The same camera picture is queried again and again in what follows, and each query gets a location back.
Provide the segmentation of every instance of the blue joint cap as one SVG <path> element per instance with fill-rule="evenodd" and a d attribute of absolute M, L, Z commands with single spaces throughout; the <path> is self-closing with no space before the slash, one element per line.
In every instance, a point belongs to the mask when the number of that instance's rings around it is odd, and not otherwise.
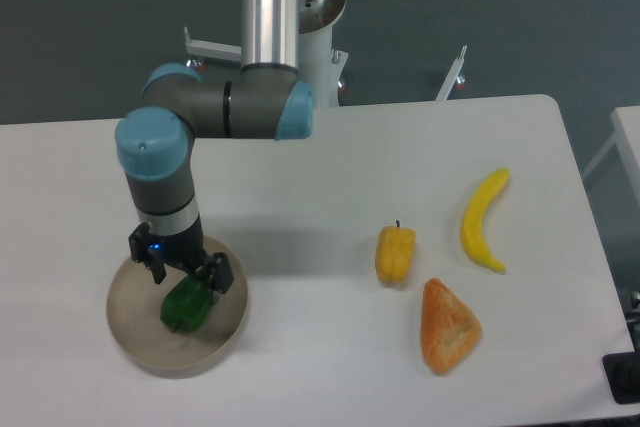
<path fill-rule="evenodd" d="M 198 82 L 202 82 L 202 77 L 200 76 L 200 74 L 197 73 L 195 70 L 187 67 L 184 64 L 179 64 L 177 62 L 174 62 L 171 64 L 164 64 L 158 67 L 153 72 L 151 72 L 151 75 L 149 76 L 149 80 L 147 80 L 147 83 L 144 85 L 144 88 L 142 89 L 142 93 L 140 94 L 140 96 L 144 95 L 144 91 L 147 90 L 147 87 L 149 87 L 151 82 L 153 82 L 154 80 L 158 80 L 160 77 L 164 77 L 165 75 L 174 75 L 174 74 L 188 75 L 189 77 L 193 77 L 194 79 L 196 79 Z"/>
<path fill-rule="evenodd" d="M 298 81 L 291 89 L 276 129 L 276 140 L 306 139 L 313 131 L 313 87 Z"/>
<path fill-rule="evenodd" d="M 173 174 L 189 155 L 189 140 L 180 119 L 167 109 L 143 107 L 116 127 L 118 160 L 127 175 L 158 181 Z"/>

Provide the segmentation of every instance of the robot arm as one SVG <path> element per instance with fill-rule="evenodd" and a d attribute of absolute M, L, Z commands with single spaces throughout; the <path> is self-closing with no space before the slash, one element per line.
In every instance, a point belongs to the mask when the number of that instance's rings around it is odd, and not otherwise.
<path fill-rule="evenodd" d="M 165 265 L 226 292 L 224 254 L 203 247 L 190 158 L 198 137 L 302 139 L 311 134 L 313 91 L 298 80 L 298 0 L 243 0 L 241 80 L 207 85 L 182 64 L 156 69 L 142 108 L 116 129 L 122 165 L 141 224 L 131 256 L 156 283 Z"/>

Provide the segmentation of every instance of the plastic food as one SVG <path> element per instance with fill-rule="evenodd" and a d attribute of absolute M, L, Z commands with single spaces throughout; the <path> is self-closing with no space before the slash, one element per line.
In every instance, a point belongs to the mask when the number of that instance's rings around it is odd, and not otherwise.
<path fill-rule="evenodd" d="M 402 282 L 411 268 L 416 233 L 412 229 L 395 226 L 384 227 L 378 237 L 376 248 L 376 272 L 381 282 Z"/>
<path fill-rule="evenodd" d="M 160 320 L 172 332 L 195 332 L 210 309 L 209 289 L 195 278 L 186 276 L 162 301 Z"/>
<path fill-rule="evenodd" d="M 492 255 L 482 232 L 482 221 L 491 201 L 507 184 L 509 175 L 507 168 L 489 174 L 469 201 L 460 228 L 460 241 L 467 255 L 478 264 L 501 274 L 505 273 L 506 267 Z"/>
<path fill-rule="evenodd" d="M 425 362 L 438 375 L 458 365 L 476 346 L 482 326 L 440 279 L 424 285 L 420 343 Z"/>

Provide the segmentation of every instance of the green pepper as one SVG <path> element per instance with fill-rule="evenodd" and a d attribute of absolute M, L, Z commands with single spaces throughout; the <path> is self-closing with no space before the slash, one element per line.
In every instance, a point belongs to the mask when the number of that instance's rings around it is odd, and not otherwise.
<path fill-rule="evenodd" d="M 172 332 L 195 332 L 211 309 L 209 289 L 190 275 L 182 279 L 162 301 L 160 320 Z"/>

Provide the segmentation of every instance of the metal tube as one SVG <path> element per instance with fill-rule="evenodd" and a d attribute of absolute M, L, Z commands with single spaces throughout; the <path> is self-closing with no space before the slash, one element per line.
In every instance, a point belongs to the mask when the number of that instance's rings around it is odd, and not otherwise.
<path fill-rule="evenodd" d="M 298 67 L 297 0 L 243 0 L 242 67 Z"/>

